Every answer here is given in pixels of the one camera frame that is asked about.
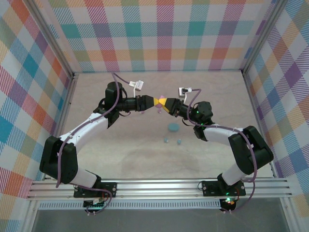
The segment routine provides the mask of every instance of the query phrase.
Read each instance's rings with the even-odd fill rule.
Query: vent grille
[[[220,201],[204,200],[115,200],[106,209],[219,209]],[[84,209],[83,201],[41,201],[40,210]]]

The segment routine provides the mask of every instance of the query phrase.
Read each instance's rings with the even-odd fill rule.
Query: beige floor
[[[209,101],[213,121],[230,127],[257,126],[240,72],[124,72],[128,81],[144,81],[140,95],[159,98],[178,97],[178,87],[202,88],[197,101]],[[109,73],[81,74],[73,96],[64,131],[83,122],[104,98],[112,81]],[[133,89],[123,84],[129,96]],[[168,132],[168,124],[178,122],[181,129]],[[191,178],[216,177],[234,162],[230,147],[204,142],[192,127],[182,124],[165,111],[151,108],[140,114],[120,117],[113,126],[89,142],[78,154],[79,166],[102,178]],[[270,165],[258,172],[271,177]]]

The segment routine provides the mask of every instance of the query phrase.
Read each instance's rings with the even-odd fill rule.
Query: plaid wall
[[[289,0],[246,77],[279,177],[309,226],[309,0]]]
[[[240,69],[275,1],[44,0],[50,11],[36,3],[69,61],[70,49],[83,72],[111,72]]]
[[[0,231],[17,231],[69,78],[22,0],[0,2]]]

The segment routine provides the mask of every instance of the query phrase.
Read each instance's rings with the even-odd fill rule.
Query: small blue object
[[[177,132],[179,131],[179,124],[178,123],[169,123],[169,131],[170,132]]]

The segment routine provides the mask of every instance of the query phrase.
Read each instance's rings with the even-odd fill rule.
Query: plaid backdrop
[[[50,11],[43,8],[43,1],[50,4]],[[83,72],[111,72],[240,69],[275,0],[36,3],[70,62],[68,50]]]
[[[0,2],[0,231],[17,231],[69,78],[22,0]]]
[[[309,0],[289,0],[246,77],[279,177],[309,226]]]

